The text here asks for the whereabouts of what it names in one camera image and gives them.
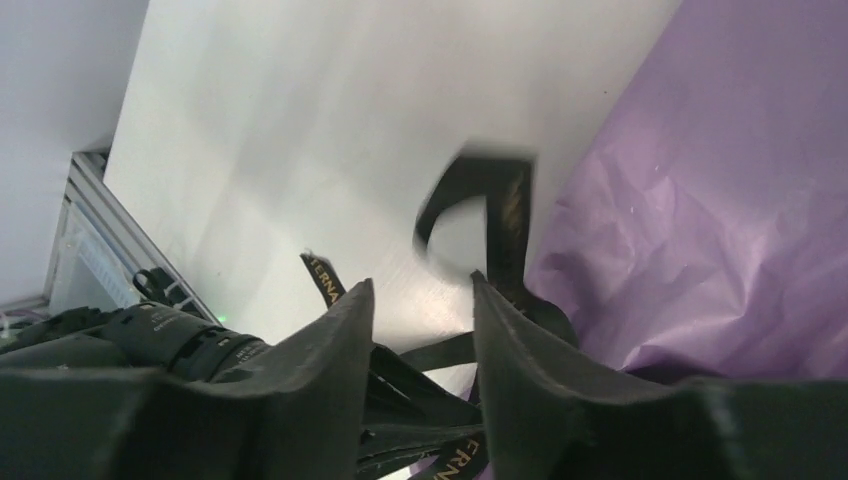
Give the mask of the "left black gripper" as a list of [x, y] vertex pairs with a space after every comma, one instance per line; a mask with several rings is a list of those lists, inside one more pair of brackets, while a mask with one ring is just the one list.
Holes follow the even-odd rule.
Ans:
[[269, 349], [257, 337], [143, 302], [112, 312], [81, 307], [26, 327], [1, 348], [1, 366], [155, 367], [183, 380], [215, 382]]

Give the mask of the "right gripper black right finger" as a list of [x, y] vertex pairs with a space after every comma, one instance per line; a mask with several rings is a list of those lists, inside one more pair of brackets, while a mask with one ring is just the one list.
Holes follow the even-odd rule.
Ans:
[[525, 318], [480, 273], [474, 343], [498, 479], [843, 479], [847, 386], [601, 365]]

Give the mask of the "black ribbon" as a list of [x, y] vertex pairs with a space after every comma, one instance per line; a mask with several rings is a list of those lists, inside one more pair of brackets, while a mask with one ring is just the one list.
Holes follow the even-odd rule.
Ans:
[[[461, 203], [485, 202], [489, 283], [531, 322], [566, 343], [578, 343], [562, 310], [531, 293], [524, 282], [532, 215], [535, 162], [483, 153], [455, 157], [422, 205], [414, 227], [426, 255], [440, 216]], [[415, 479], [477, 479], [489, 465], [480, 392], [465, 398], [427, 378], [429, 371], [472, 364], [473, 335], [458, 334], [402, 354], [376, 345], [371, 354], [364, 449], [359, 479], [381, 479], [407, 467]]]

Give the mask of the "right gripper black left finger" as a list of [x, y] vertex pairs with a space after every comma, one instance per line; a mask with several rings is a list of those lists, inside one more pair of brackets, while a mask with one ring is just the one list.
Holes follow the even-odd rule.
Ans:
[[373, 347], [374, 288], [221, 383], [157, 369], [5, 369], [5, 479], [351, 479]]

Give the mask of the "purple pink wrapping paper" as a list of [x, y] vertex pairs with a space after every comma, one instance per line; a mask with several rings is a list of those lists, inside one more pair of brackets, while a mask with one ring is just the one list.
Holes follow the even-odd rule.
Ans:
[[847, 386], [846, 3], [683, 2], [524, 282], [617, 372]]

